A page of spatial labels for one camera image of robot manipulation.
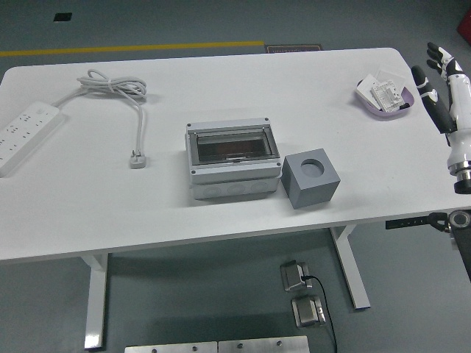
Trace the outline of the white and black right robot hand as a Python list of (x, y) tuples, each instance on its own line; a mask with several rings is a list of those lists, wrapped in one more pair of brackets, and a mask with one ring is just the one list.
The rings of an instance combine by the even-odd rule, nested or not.
[(429, 42), (427, 64), (445, 81), (449, 106), (440, 100), (423, 70), (411, 68), (422, 103), (440, 133), (446, 135), (451, 148), (447, 167), (452, 175), (470, 168), (470, 78), (456, 58), (445, 49)]

